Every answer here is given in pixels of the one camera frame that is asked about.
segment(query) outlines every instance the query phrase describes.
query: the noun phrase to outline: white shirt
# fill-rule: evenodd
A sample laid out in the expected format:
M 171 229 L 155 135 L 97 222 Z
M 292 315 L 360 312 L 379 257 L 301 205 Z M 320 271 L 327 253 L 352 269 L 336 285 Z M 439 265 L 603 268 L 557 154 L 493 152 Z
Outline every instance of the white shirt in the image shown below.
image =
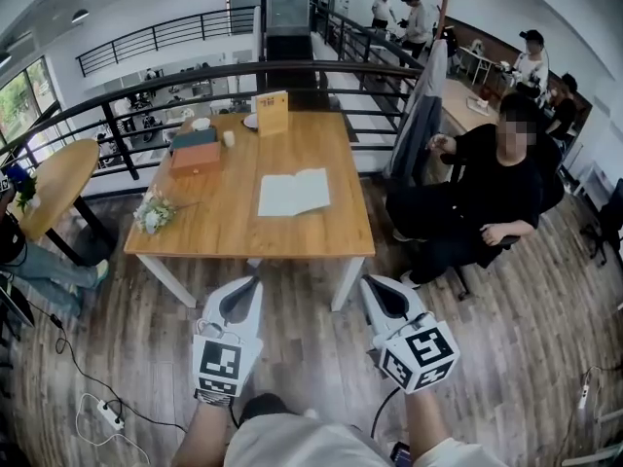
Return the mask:
M 412 43 L 426 43 L 428 41 L 424 5 L 419 4 L 417 7 L 411 8 L 405 35 L 407 40 Z
M 383 0 L 375 0 L 372 4 L 372 13 L 374 14 L 374 19 L 379 20 L 387 20 L 391 19 L 391 4 L 389 0 L 384 2 Z
M 530 77 L 534 76 L 541 91 L 547 88 L 547 77 L 549 70 L 542 60 L 530 60 L 528 54 L 521 53 L 515 61 L 515 69 L 522 74 L 522 83 L 528 83 Z
M 234 435 L 224 467 L 391 467 L 379 446 L 351 426 L 291 414 L 261 415 Z M 479 445 L 447 439 L 414 467 L 504 467 Z

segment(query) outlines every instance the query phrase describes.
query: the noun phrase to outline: ceiling light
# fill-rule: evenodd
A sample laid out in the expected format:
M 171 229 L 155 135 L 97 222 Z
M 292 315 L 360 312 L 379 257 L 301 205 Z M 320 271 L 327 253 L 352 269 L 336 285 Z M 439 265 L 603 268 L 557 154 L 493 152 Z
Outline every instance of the ceiling light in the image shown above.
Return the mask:
M 76 14 L 74 14 L 74 17 L 71 18 L 71 21 L 78 22 L 79 20 L 84 19 L 88 15 L 89 11 L 86 11 L 85 9 L 80 9 Z
M 0 67 L 4 66 L 9 60 L 11 60 L 11 54 L 0 51 Z

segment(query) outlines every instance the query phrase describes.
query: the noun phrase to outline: window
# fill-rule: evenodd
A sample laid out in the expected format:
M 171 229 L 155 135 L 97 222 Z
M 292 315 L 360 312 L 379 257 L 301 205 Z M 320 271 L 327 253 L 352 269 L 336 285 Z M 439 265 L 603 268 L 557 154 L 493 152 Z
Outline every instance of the window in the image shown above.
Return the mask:
M 39 110 L 43 113 L 56 101 L 55 91 L 52 88 L 48 66 L 44 58 L 36 60 L 26 68 L 32 91 L 37 99 Z
M 55 101 L 48 67 L 41 57 L 0 89 L 1 145 L 25 133 Z

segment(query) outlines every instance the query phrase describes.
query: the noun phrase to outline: black cap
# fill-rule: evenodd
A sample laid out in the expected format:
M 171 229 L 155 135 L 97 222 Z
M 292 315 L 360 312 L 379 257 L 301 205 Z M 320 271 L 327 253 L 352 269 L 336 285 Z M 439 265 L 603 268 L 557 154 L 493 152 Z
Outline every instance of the black cap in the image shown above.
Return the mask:
M 536 29 L 522 31 L 521 33 L 519 33 L 519 36 L 521 36 L 527 42 L 536 42 L 541 47 L 545 45 L 545 39 L 543 38 L 543 35 L 536 31 Z

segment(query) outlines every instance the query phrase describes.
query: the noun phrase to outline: hand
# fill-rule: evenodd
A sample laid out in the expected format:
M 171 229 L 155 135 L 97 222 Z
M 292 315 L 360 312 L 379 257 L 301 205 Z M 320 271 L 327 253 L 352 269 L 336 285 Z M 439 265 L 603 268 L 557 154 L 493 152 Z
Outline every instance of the hand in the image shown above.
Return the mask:
M 507 236 L 504 225 L 501 223 L 483 225 L 480 232 L 482 232 L 483 240 L 489 246 L 500 244 L 502 239 Z
M 457 151 L 457 141 L 451 136 L 438 133 L 428 140 L 426 148 L 433 152 L 453 154 Z

